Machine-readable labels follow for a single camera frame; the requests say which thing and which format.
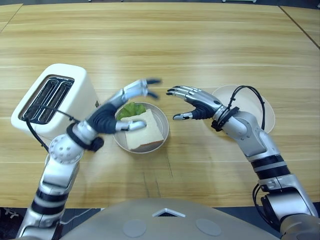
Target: floor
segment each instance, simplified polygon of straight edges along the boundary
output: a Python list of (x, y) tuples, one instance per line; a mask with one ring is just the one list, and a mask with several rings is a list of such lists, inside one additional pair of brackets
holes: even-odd
[[(35, 4), (61, 4), (61, 3), (87, 3), (88, 0), (1, 0), (0, 5), (8, 4), (20, 4), (24, 5), (35, 5)], [(117, 0), (92, 0), (92, 2), (120, 2)], [(124, 2), (204, 2), (204, 3), (221, 3), (221, 0), (124, 0)], [(229, 1), (229, 3), (244, 3), (244, 4), (258, 4), (258, 5), (274, 5), (274, 6), (290, 6), (290, 7), (300, 7), (300, 8), (309, 8), (317, 9), (317, 5), (320, 3), (319, 0), (257, 0), (256, 3), (250, 2), (241, 2), (241, 1)], [(317, 211), (320, 215), (320, 202), (314, 203)], [(279, 232), (272, 229), (267, 225), (262, 218), (259, 216), (255, 207), (217, 207), (216, 209), (230, 214), (236, 218), (242, 219), (248, 223), (251, 223), (265, 231), (270, 232), (276, 237), (280, 237)], [(12, 210), (24, 216), (26, 209), (25, 208), (13, 208)], [(67, 222), (71, 218), (80, 215), (85, 212), (87, 209), (67, 209), (62, 218), (62, 221)], [(63, 227), (62, 235), (65, 235), (70, 230), (77, 227), (79, 224), (86, 221), (88, 218), (92, 217), (98, 213), (100, 208), (93, 208), (88, 212), (82, 214), (81, 216), (75, 218), (70, 223), (66, 224)]]
[[(120, 2), (122, 0), (91, 0), (92, 3), (101, 2)], [(87, 3), (88, 0), (1, 0), (0, 5), (21, 4), (65, 4), (65, 3)], [(201, 3), (221, 3), (222, 0), (123, 0), (122, 2), (201, 2)], [(241, 4), (257, 4), (257, 5), (272, 5), (272, 6), (290, 6), (306, 9), (317, 9), (319, 0), (256, 0), (256, 3), (246, 1), (227, 0), (227, 3)]]

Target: white plate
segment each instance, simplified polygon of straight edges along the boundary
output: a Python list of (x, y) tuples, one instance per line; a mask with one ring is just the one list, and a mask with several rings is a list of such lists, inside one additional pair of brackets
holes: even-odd
[[(155, 105), (147, 103), (147, 102), (138, 102), (138, 101), (136, 101), (135, 103), (142, 104), (146, 109), (151, 110), (153, 117), (154, 117), (154, 120), (155, 120), (164, 140), (160, 143), (148, 144), (146, 146), (139, 147), (138, 149), (135, 149), (133, 151), (128, 148), (127, 138), (126, 138), (125, 132), (123, 132), (123, 131), (117, 132), (113, 135), (113, 138), (114, 138), (115, 142), (121, 148), (123, 148), (124, 150), (126, 150), (130, 153), (147, 154), (147, 153), (150, 153), (150, 152), (157, 150), (165, 143), (165, 141), (167, 140), (168, 135), (169, 135), (169, 122), (168, 122), (168, 119), (167, 119), (167, 116), (165, 115), (165, 113), (163, 111), (161, 111), (160, 108), (156, 107)], [(115, 114), (115, 117), (117, 117), (117, 115), (119, 114), (121, 109), (119, 109), (117, 111), (117, 113)]]
[[(230, 97), (237, 87), (237, 85), (225, 85), (215, 90), (212, 95), (218, 98), (225, 106), (228, 106)], [(270, 133), (276, 124), (276, 116), (270, 103), (263, 96), (262, 99), (265, 108), (264, 131)], [(248, 88), (241, 89), (236, 94), (235, 100), (232, 102), (231, 108), (234, 107), (240, 108), (240, 111), (253, 114), (256, 117), (258, 124), (261, 126), (263, 116), (261, 103), (253, 91)]]

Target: black cable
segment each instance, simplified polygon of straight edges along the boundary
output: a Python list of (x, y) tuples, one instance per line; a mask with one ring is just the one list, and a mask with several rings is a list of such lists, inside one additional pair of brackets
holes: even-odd
[[(55, 112), (58, 112), (58, 113), (61, 113), (67, 117), (69, 117), (69, 121), (75, 121), (77, 124), (80, 123), (80, 121), (76, 118), (74, 118), (73, 116), (63, 112), (63, 111), (60, 111), (58, 110), (57, 108), (54, 108), (54, 107), (50, 107), (50, 106), (46, 106), (46, 105), (41, 105), (41, 104), (33, 104), (32, 106), (39, 106), (41, 108), (45, 108), (45, 109), (50, 109), (52, 111), (55, 111)], [(44, 149), (49, 152), (49, 148), (48, 146), (45, 144), (45, 142), (39, 137), (39, 135), (37, 134), (37, 132), (33, 129), (33, 127), (31, 126), (31, 123), (30, 123), (30, 120), (29, 118), (27, 117), (23, 117), (22, 118), (23, 121), (26, 122), (26, 125), (28, 127), (28, 129), (30, 130), (30, 132), (32, 133), (32, 135), (35, 137), (35, 139), (37, 139), (37, 141), (41, 144), (41, 147), (44, 147)]]
[(232, 102), (235, 101), (235, 96), (237, 95), (237, 93), (244, 88), (248, 88), (251, 91), (253, 91), (253, 93), (257, 96), (257, 98), (259, 99), (260, 103), (261, 103), (261, 108), (262, 108), (262, 123), (261, 123), (261, 128), (263, 130), (265, 130), (265, 119), (266, 119), (266, 109), (265, 109), (265, 102), (262, 99), (262, 96), (260, 95), (260, 93), (258, 92), (257, 89), (255, 89), (253, 86), (248, 86), (248, 85), (241, 85), (238, 86), (232, 93), (231, 97), (230, 97), (230, 101), (229, 104), (227, 106), (227, 108), (222, 112), (222, 114), (220, 115), (220, 117), (218, 118), (217, 122), (220, 121), (220, 118), (224, 115), (225, 112), (229, 111), (231, 106), (232, 106)]
[(268, 221), (268, 218), (266, 217), (266, 215), (260, 210), (260, 206), (257, 203), (257, 195), (259, 190), (261, 189), (261, 187), (259, 186), (259, 184), (255, 185), (255, 187), (252, 190), (252, 199), (253, 199), (253, 203), (254, 206), (257, 210), (257, 212), (259, 213), (259, 215), (261, 216), (261, 218), (268, 224), (270, 225), (270, 222)]
[(70, 121), (75, 121), (77, 124), (80, 123), (80, 120), (74, 118), (73, 116), (69, 115), (68, 113), (65, 113), (63, 111), (60, 111), (59, 109), (57, 108), (54, 108), (54, 107), (50, 107), (50, 106), (46, 106), (46, 105), (41, 105), (41, 104), (33, 104), (32, 106), (39, 106), (41, 108), (45, 108), (45, 109), (50, 109), (52, 111), (55, 111), (55, 112), (58, 112), (58, 113), (61, 113), (65, 116), (67, 116), (69, 118)]
[(26, 125), (28, 127), (28, 129), (30, 130), (30, 132), (32, 133), (32, 135), (35, 137), (35, 139), (38, 140), (38, 142), (41, 144), (41, 147), (44, 147), (44, 149), (49, 152), (49, 148), (48, 146), (45, 144), (44, 141), (42, 141), (42, 139), (39, 137), (39, 135), (36, 133), (36, 131), (33, 129), (33, 127), (31, 126), (30, 120), (29, 118), (24, 118), (24, 121), (26, 122)]

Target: toaster slot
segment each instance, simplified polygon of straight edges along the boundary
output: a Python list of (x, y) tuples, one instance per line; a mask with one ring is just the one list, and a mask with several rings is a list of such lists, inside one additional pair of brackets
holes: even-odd
[(19, 119), (28, 118), (34, 124), (47, 124), (56, 111), (39, 105), (58, 109), (75, 80), (64, 76), (49, 75), (39, 85), (19, 114)]

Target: wooden table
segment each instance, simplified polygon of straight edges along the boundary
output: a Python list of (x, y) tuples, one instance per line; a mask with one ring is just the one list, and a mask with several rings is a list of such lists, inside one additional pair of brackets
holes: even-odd
[(252, 206), (257, 183), (237, 144), (209, 120), (173, 121), (192, 109), (165, 96), (175, 85), (213, 92), (252, 85), (276, 115), (272, 137), (313, 201), (320, 201), (319, 49), (277, 6), (220, 3), (94, 3), (23, 6), (0, 34), (0, 206), (27, 207), (45, 151), (13, 128), (10, 116), (53, 63), (87, 69), (101, 100), (143, 77), (170, 123), (156, 152), (129, 154), (111, 135), (86, 153), (69, 208), (106, 207), (145, 197), (186, 199), (212, 207)]
[(281, 7), (320, 48), (320, 10), (290, 6)]
[(22, 4), (0, 6), (0, 33), (21, 7)]

